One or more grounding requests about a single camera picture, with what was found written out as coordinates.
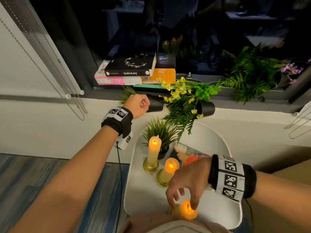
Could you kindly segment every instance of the black cylinder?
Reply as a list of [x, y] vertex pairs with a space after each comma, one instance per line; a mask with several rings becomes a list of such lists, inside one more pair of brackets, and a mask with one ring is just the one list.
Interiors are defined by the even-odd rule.
[[157, 111], [162, 111], [163, 110], [163, 101], [162, 98], [159, 96], [153, 96], [150, 94], [147, 94], [147, 97], [150, 101], [149, 109], [148, 112], [157, 112]]
[[203, 117], [211, 116], [215, 113], [215, 105], [212, 102], [199, 100], [196, 105], [197, 114], [203, 114]]

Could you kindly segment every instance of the black book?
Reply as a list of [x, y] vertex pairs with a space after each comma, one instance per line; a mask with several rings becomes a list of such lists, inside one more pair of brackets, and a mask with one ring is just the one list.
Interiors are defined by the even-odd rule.
[[156, 54], [138, 53], [132, 56], [115, 55], [105, 68], [108, 77], [152, 76], [156, 65]]

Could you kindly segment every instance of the small candle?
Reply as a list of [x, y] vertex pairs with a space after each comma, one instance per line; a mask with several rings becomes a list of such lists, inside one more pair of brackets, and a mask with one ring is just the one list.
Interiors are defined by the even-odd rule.
[[179, 205], [179, 214], [185, 220], [193, 220], [197, 217], [197, 209], [193, 210], [190, 206], [190, 200], [185, 200]]
[[169, 182], [175, 171], [179, 168], [179, 162], [175, 158], [168, 158], [165, 162], [164, 169], [161, 173], [161, 179], [164, 182]]
[[159, 135], [153, 136], [149, 140], [147, 161], [149, 165], [155, 165], [158, 160], [162, 141]]

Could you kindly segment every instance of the person's left hand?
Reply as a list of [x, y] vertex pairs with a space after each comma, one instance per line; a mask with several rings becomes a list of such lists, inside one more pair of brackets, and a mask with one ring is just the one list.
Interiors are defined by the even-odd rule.
[[123, 107], [129, 109], [133, 114], [133, 118], [136, 119], [147, 112], [149, 105], [150, 101], [146, 95], [135, 94], [130, 95]]

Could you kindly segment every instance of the wrist strap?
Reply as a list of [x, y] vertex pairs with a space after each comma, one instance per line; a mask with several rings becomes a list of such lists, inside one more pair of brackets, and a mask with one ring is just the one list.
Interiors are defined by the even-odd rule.
[[114, 107], [105, 115], [101, 127], [108, 125], [119, 133], [123, 134], [123, 138], [127, 137], [131, 132], [131, 121], [133, 114], [124, 107]]
[[229, 156], [214, 154], [208, 182], [216, 193], [240, 202], [254, 194], [257, 176], [250, 165], [236, 162]]

